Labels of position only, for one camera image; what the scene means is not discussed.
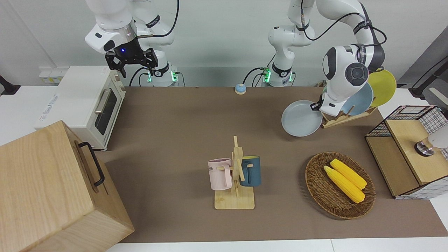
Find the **pink mug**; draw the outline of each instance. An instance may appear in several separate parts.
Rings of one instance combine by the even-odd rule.
[[[232,188],[232,175],[230,158],[218,158],[208,162],[208,173],[212,190],[226,190]]]

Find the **label sticker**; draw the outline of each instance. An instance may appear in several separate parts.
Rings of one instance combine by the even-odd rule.
[[[51,112],[54,104],[56,103],[59,94],[54,94],[51,100],[48,102],[45,110],[42,112],[42,115],[39,117],[39,121],[43,122],[48,117],[48,114]]]

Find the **oven handle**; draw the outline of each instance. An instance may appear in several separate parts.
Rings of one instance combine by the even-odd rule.
[[[98,173],[99,173],[99,180],[95,183],[93,183],[94,186],[98,187],[99,185],[101,185],[104,182],[104,173],[103,170],[101,169],[101,166],[99,165],[98,159],[96,158],[95,153],[93,152],[93,148],[90,145],[90,143],[88,142],[82,142],[80,144],[78,144],[79,148],[82,148],[84,146],[87,146],[90,150],[90,153],[92,154],[92,158],[93,161],[95,162],[96,168],[98,169]]]
[[[102,114],[104,111],[104,108],[106,108],[106,104],[109,100],[109,97],[111,96],[112,89],[105,89],[103,91],[103,94],[101,95],[101,99],[99,100],[98,106],[95,109],[95,114]]]

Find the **blue plate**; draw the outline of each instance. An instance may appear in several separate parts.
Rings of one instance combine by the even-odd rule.
[[[356,116],[364,113],[372,104],[373,90],[369,83],[366,83],[356,94],[352,95],[342,106],[342,111],[348,113],[352,106],[355,106],[350,112],[350,116]]]

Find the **dark blue mug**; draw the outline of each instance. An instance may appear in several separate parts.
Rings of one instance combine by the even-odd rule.
[[[241,162],[244,181],[240,185],[244,187],[256,187],[261,184],[261,166],[259,156],[244,156]]]

